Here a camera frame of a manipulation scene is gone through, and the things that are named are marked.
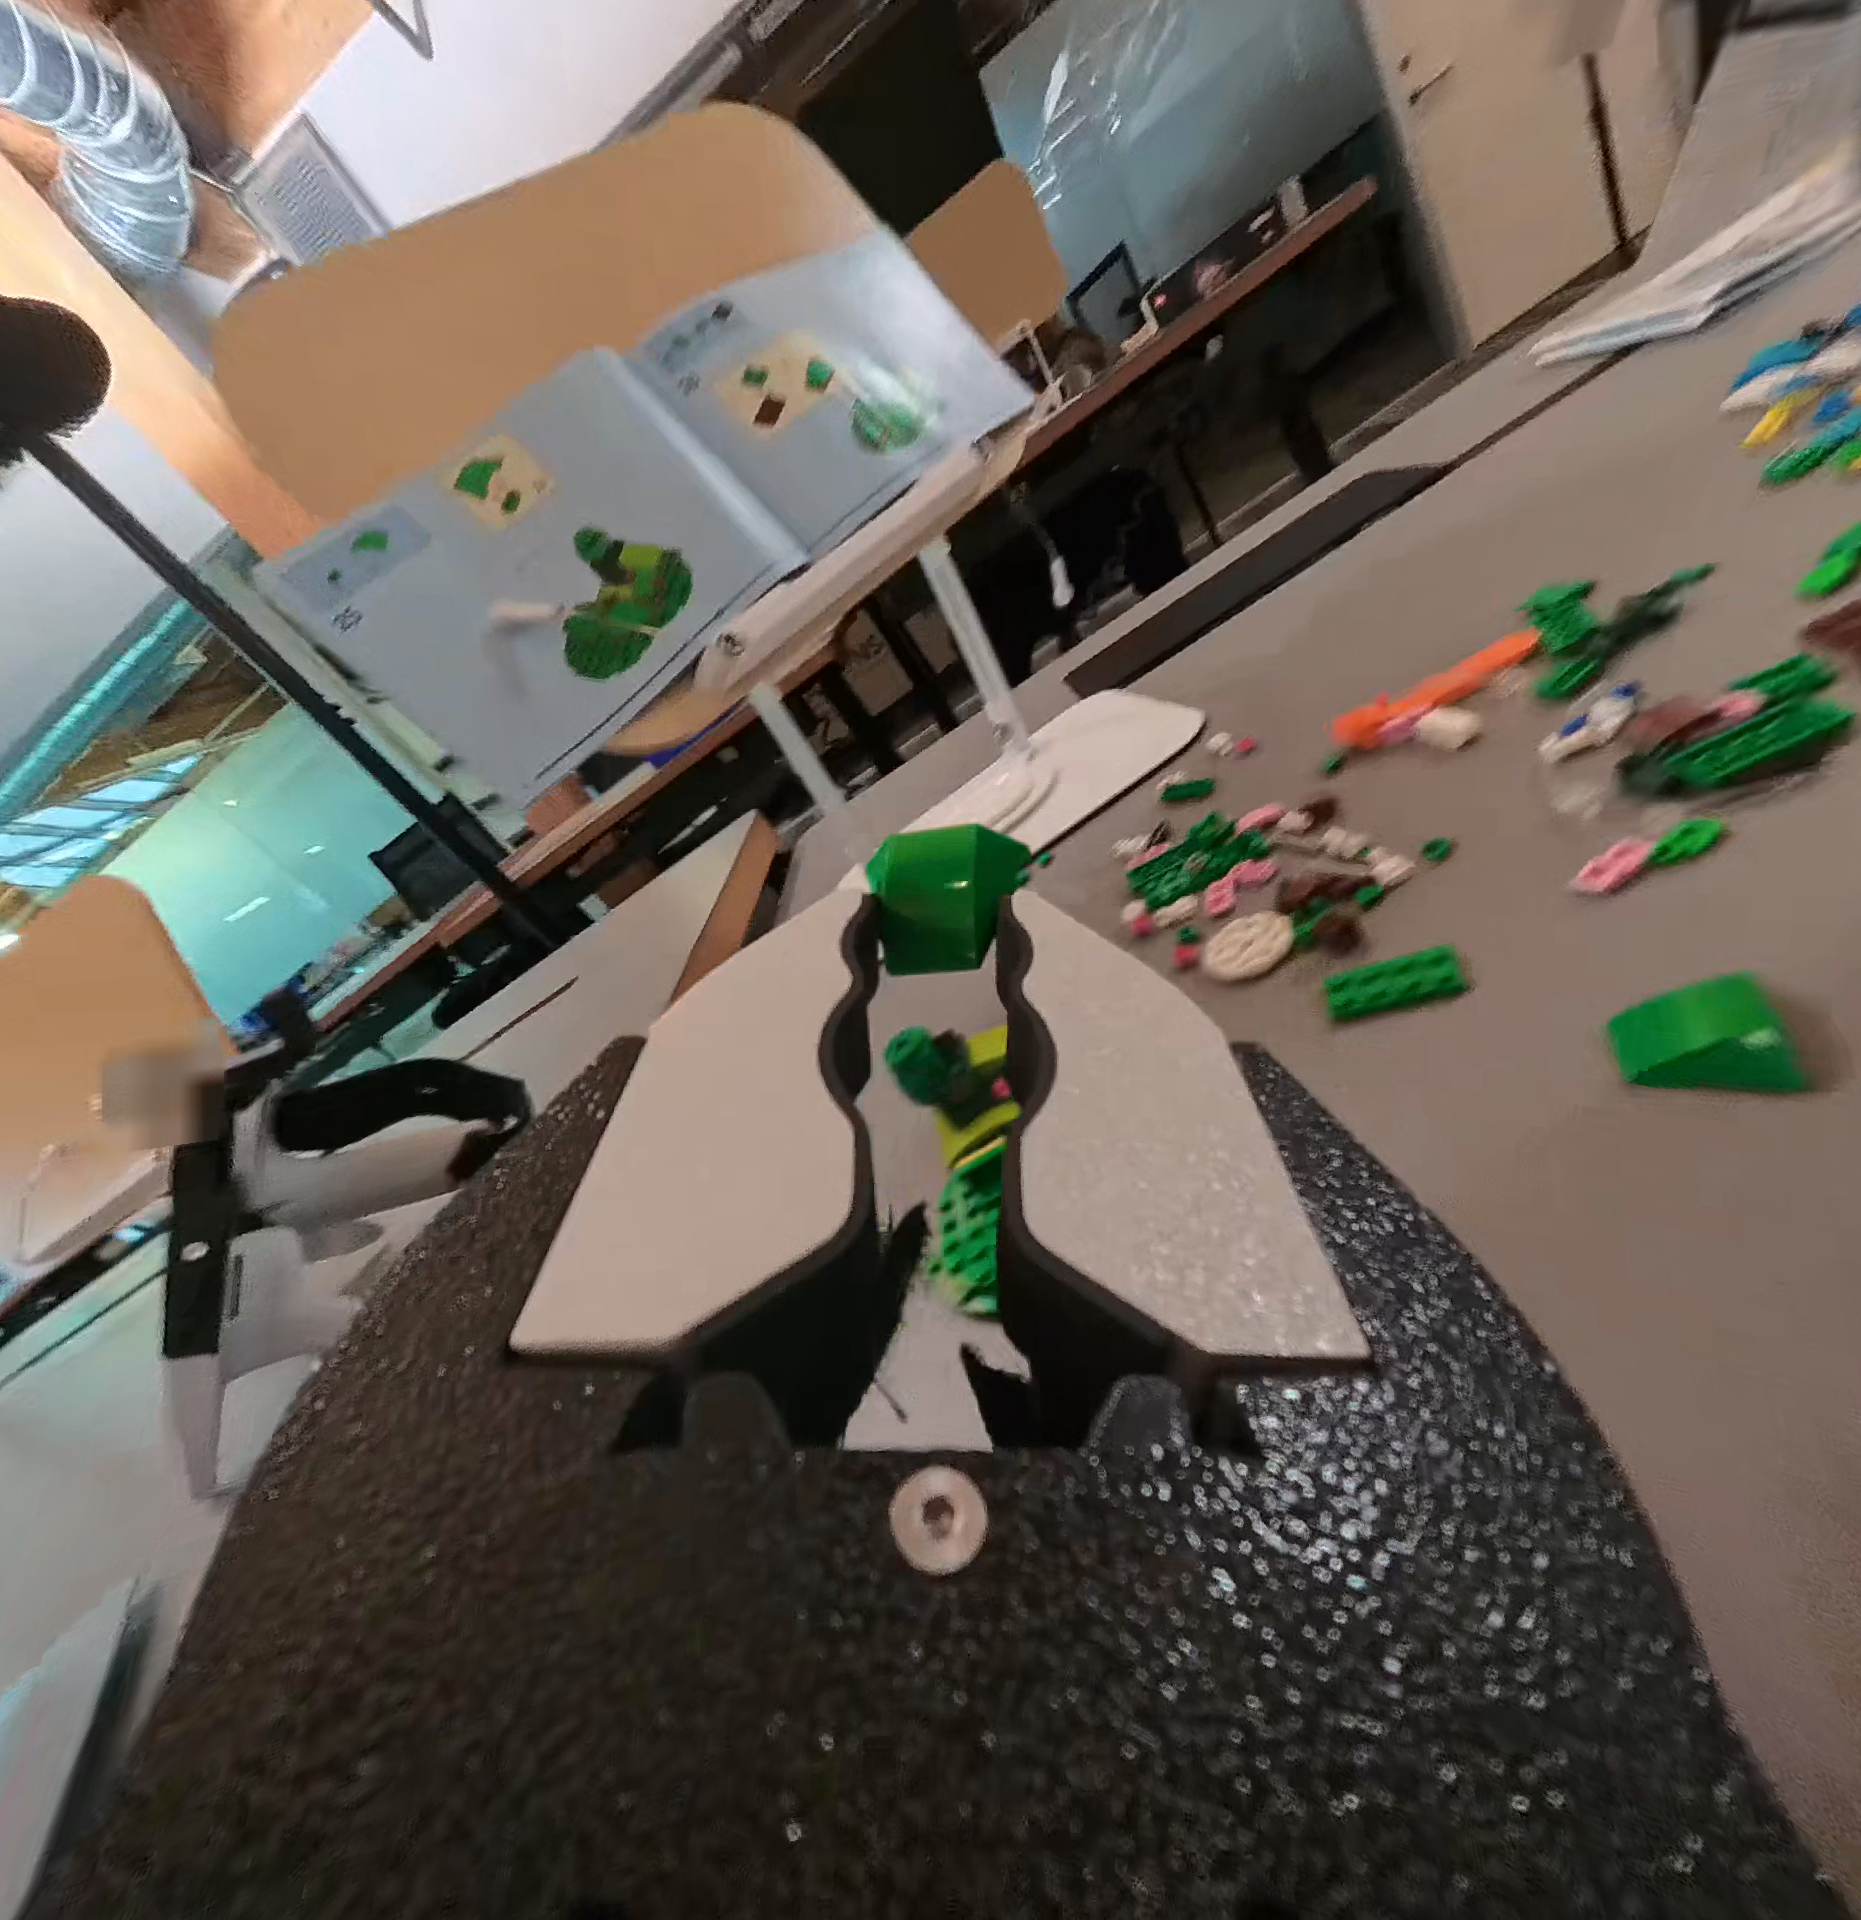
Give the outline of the large dark green lego connector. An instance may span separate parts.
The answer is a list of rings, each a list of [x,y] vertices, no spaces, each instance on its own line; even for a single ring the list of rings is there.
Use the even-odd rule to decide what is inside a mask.
[[[1601,644],[1618,653],[1643,637],[1662,631],[1680,611],[1685,593],[1711,579],[1713,562],[1678,568],[1651,587],[1626,593],[1616,601],[1601,628]]]

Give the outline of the silver ventilation duct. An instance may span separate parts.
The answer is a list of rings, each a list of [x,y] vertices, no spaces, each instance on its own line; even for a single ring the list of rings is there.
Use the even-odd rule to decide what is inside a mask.
[[[147,73],[49,12],[0,2],[0,110],[55,140],[55,201],[112,275],[180,270],[194,235],[188,141]]]

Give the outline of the green curved slope lego piece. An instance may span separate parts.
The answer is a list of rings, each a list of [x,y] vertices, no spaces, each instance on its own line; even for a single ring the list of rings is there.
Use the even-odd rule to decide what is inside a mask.
[[[979,969],[1000,901],[1018,889],[1036,854],[976,823],[916,827],[881,840],[863,864],[878,901],[878,947],[892,978]]]

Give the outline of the black desk mat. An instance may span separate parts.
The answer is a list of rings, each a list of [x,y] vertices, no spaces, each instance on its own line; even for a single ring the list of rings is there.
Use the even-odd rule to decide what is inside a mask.
[[[1458,457],[1360,472],[1281,518],[1273,532],[1228,543],[1175,587],[1161,587],[1073,657],[1065,685],[1077,699],[1133,685],[1231,618],[1310,572],[1349,541],[1450,477]]]

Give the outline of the green wedge slope lego piece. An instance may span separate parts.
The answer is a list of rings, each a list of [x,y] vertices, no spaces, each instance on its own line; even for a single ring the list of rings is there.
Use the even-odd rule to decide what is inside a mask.
[[[1701,978],[1616,1011],[1604,1027],[1614,1067],[1653,1091],[1812,1091],[1792,1029],[1750,972]]]

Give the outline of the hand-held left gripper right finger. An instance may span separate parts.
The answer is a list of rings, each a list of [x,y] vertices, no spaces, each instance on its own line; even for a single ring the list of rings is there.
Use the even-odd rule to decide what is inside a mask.
[[[1367,1370],[1373,1344],[1223,1031],[1034,892],[1002,904],[992,951],[1018,1103],[999,1322],[1028,1365],[992,1392],[992,1433],[1077,1447],[1127,1379],[1166,1383],[1207,1427],[1238,1382]]]

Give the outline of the white book stand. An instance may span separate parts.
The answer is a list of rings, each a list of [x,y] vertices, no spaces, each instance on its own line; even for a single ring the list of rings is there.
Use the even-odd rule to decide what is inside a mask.
[[[990,827],[1044,852],[1191,750],[1205,714],[1112,687],[1069,706],[1039,731],[1027,726],[947,541],[949,528],[1013,473],[1027,436],[1011,426],[937,457],[862,528],[719,623],[693,685],[726,707],[749,701],[780,653],[811,630],[834,626],[915,562],[983,698],[994,758],[909,827]]]

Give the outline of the cream round lego plate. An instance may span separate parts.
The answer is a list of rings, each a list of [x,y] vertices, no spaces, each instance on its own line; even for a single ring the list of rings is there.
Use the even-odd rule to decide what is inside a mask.
[[[1276,910],[1231,918],[1205,941],[1198,972],[1220,985],[1247,985],[1276,972],[1297,945],[1293,918]]]

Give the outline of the lego instruction booklet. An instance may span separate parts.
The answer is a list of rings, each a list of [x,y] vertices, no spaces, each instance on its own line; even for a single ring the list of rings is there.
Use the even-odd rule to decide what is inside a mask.
[[[1032,388],[887,230],[583,348],[259,593],[508,803]]]

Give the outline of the green lego plate assembly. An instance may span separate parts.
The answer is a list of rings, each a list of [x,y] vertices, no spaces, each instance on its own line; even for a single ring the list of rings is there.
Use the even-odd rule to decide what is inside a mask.
[[[1273,854],[1262,827],[1245,827],[1220,812],[1195,821],[1183,837],[1166,841],[1127,872],[1127,887],[1144,910],[1158,912],[1184,897],[1201,897],[1214,881],[1247,861]]]

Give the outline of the pile of colourful lego pieces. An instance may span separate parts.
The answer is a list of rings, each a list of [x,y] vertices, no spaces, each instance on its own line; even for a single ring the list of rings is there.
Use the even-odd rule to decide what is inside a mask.
[[[1861,297],[1752,354],[1719,403],[1758,487],[1861,473]]]

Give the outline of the wall vent grille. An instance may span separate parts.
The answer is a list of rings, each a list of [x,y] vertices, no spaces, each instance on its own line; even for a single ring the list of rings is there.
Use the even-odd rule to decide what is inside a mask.
[[[272,133],[232,188],[269,258],[289,270],[362,245],[389,228],[322,129],[302,112]]]

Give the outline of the orange lego brick separator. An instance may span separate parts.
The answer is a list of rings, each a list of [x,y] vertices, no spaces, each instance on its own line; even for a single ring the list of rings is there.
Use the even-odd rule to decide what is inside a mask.
[[[1541,649],[1534,628],[1497,637],[1472,656],[1442,668],[1398,694],[1379,696],[1329,724],[1329,740],[1344,753],[1365,753],[1437,707],[1452,707],[1482,692],[1502,673],[1519,668]]]

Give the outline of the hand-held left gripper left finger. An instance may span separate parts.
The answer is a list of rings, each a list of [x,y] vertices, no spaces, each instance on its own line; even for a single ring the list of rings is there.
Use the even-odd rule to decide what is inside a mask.
[[[832,892],[644,1037],[510,1330],[525,1363],[601,1361],[686,1396],[745,1376],[834,1445],[885,1350],[868,1006],[878,907]]]

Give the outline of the green lego build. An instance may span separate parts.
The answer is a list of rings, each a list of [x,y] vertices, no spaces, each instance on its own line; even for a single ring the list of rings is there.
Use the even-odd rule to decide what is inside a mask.
[[[937,1127],[944,1181],[935,1207],[932,1284],[970,1319],[999,1317],[999,1225],[1005,1152],[1018,1102],[1005,1025],[964,1035],[922,1024],[884,1045],[897,1093]]]

